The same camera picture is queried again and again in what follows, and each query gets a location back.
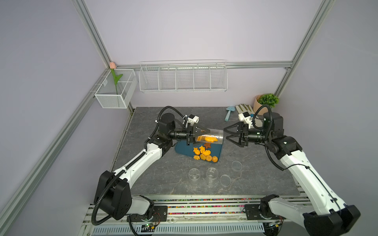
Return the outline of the batch orange cookies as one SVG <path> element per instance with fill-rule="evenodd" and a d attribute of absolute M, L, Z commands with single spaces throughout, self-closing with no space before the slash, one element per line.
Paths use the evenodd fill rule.
<path fill-rule="evenodd" d="M 206 143 L 216 143 L 219 141 L 219 139 L 214 135 L 207 135 L 205 140 L 206 140 Z"/>
<path fill-rule="evenodd" d="M 202 149 L 200 151 L 200 160 L 206 160 L 208 162 L 213 162 L 217 163 L 218 162 L 218 157 L 217 156 L 212 156 L 212 152 L 208 149 Z"/>

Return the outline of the clear cookie jar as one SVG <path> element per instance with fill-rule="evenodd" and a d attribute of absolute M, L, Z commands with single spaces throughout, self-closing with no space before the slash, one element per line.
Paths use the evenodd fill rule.
<path fill-rule="evenodd" d="M 188 173 L 189 183 L 198 186 L 201 183 L 201 172 L 197 168 L 192 168 Z"/>
<path fill-rule="evenodd" d="M 218 176 L 219 176 L 219 173 L 218 173 L 218 170 L 216 168 L 208 168 L 207 171 L 206 171 L 206 184 L 208 187 L 213 187 L 217 184 L 218 182 Z"/>
<path fill-rule="evenodd" d="M 223 130 L 219 129 L 210 129 L 210 132 L 207 134 L 202 134 L 195 139 L 200 143 L 209 143 L 209 144 L 223 144 Z"/>

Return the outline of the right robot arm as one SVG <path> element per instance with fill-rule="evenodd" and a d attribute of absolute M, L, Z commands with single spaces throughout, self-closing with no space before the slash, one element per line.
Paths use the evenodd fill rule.
<path fill-rule="evenodd" d="M 267 195 L 260 200 L 257 209 L 245 206 L 246 215 L 258 213 L 270 220 L 280 216 L 306 229 L 310 236 L 341 236 L 355 225 L 360 211 L 348 205 L 326 184 L 308 160 L 303 148 L 291 136 L 284 134 L 284 119 L 269 106 L 263 114 L 262 126 L 256 126 L 256 117 L 250 122 L 239 121 L 224 128 L 227 140 L 239 147 L 249 143 L 262 145 L 270 162 L 280 171 L 290 171 L 301 185 L 311 206 L 300 206 L 279 195 Z"/>

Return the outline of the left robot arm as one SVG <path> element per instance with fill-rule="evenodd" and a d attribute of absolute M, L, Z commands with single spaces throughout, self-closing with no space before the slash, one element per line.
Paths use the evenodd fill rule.
<path fill-rule="evenodd" d="M 95 197 L 91 223 L 100 225 L 113 218 L 140 215 L 153 218 L 154 202 L 142 195 L 132 196 L 131 189 L 138 178 L 157 160 L 163 157 L 175 140 L 184 140 L 187 145 L 194 143 L 210 129 L 198 125 L 199 118 L 184 116 L 176 108 L 166 106 L 159 112 L 152 134 L 144 141 L 143 150 L 128 163 L 101 174 Z"/>

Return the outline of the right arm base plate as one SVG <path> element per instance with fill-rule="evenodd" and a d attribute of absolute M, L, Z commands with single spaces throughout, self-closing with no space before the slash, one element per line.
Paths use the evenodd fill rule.
<path fill-rule="evenodd" d="M 246 204 L 242 210 L 248 220 L 285 220 L 284 217 L 275 215 L 260 204 Z"/>

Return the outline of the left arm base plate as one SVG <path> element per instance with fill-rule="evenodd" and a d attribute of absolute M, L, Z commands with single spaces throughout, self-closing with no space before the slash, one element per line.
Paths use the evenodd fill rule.
<path fill-rule="evenodd" d="M 166 222 L 168 217 L 168 206 L 154 206 L 149 213 L 145 215 L 132 214 L 132 222 Z"/>

